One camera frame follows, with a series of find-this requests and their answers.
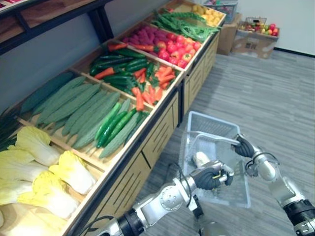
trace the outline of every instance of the red fruit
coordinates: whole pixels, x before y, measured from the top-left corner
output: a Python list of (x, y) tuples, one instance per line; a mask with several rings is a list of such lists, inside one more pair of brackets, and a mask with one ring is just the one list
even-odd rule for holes
[(184, 60), (185, 62), (190, 62), (190, 60), (192, 59), (192, 55), (190, 53), (186, 53), (182, 56), (182, 60)]
[(175, 45), (177, 48), (183, 48), (184, 47), (184, 45), (182, 43), (179, 43), (179, 42), (177, 42)]
[(166, 60), (168, 61), (169, 60), (169, 54), (167, 51), (162, 51), (162, 52), (159, 52), (158, 53), (158, 57), (163, 59), (163, 60)]
[(171, 57), (176, 58), (176, 59), (180, 59), (182, 57), (182, 55), (178, 51), (174, 51), (174, 52), (172, 52)]
[(185, 47), (185, 51), (189, 52), (191, 49), (193, 49), (193, 45), (192, 44), (187, 44)]
[(195, 49), (191, 49), (188, 53), (191, 54), (192, 56), (194, 56), (196, 54), (196, 50)]
[(172, 64), (174, 64), (174, 65), (177, 65), (177, 63), (178, 63), (178, 58), (171, 57), (171, 58), (169, 59), (169, 62), (172, 63)]
[(176, 51), (176, 50), (177, 50), (177, 47), (176, 47), (175, 44), (167, 45), (167, 51), (168, 51), (169, 53), (173, 53), (173, 52)]
[(163, 42), (163, 41), (160, 41), (160, 42), (157, 43), (157, 47), (160, 48), (160, 49), (161, 48), (166, 48), (166, 43)]
[(177, 36), (176, 42), (184, 44), (185, 41), (186, 39), (184, 36), (181, 36), (181, 35)]
[(169, 39), (171, 39), (171, 40), (173, 40), (173, 41), (175, 41), (176, 38), (177, 38), (176, 35), (173, 34), (173, 33), (168, 33), (166, 37), (169, 38)]
[(194, 44), (193, 44), (193, 48), (196, 50), (196, 52), (199, 50), (199, 48), (201, 48), (201, 43), (199, 43), (199, 42), (195, 42)]
[(181, 67), (181, 68), (185, 68), (185, 67), (187, 66), (187, 62), (184, 61), (184, 60), (182, 60), (182, 59), (180, 59), (180, 60), (178, 61), (177, 65), (178, 65), (179, 67)]

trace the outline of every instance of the black cable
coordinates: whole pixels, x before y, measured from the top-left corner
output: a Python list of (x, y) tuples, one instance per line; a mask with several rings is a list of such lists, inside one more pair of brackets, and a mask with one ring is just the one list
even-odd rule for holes
[(80, 236), (87, 228), (91, 227), (92, 224), (94, 224), (94, 223), (97, 222), (97, 221), (103, 220), (103, 219), (112, 220), (112, 219), (114, 219), (114, 217), (111, 216), (111, 215), (105, 215), (105, 216), (101, 216), (101, 217), (99, 217), (99, 218), (96, 218), (96, 219), (93, 220), (90, 224), (88, 224), (86, 227), (84, 227), (83, 230), (79, 233), (78, 236)]

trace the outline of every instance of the white wall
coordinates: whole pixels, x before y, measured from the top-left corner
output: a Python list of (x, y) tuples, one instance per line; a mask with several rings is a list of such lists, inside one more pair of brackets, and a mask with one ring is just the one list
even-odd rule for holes
[(239, 0), (237, 11), (280, 27), (276, 47), (315, 55), (315, 0)]

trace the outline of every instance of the cardboard box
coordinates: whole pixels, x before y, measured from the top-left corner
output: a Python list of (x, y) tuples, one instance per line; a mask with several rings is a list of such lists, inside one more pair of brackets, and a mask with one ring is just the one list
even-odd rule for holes
[(220, 38), (218, 44), (218, 54), (229, 55), (233, 46), (234, 37), (239, 23), (242, 19), (242, 14), (236, 13), (231, 24), (224, 24), (220, 31)]
[(278, 39), (279, 35), (275, 37), (238, 29), (232, 52), (267, 59), (271, 55)]

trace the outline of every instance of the clear plastic basket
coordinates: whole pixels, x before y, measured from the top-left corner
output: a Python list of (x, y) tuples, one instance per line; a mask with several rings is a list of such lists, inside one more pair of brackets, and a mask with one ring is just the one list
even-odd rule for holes
[(251, 206), (245, 164), (243, 158), (231, 149), (237, 144), (237, 125), (197, 112), (190, 112), (186, 132), (182, 136), (179, 164), (184, 175), (196, 165), (192, 159), (198, 151), (204, 152), (210, 160), (220, 160), (235, 171), (231, 186), (221, 185), (212, 191), (196, 189), (199, 200), (235, 207)]

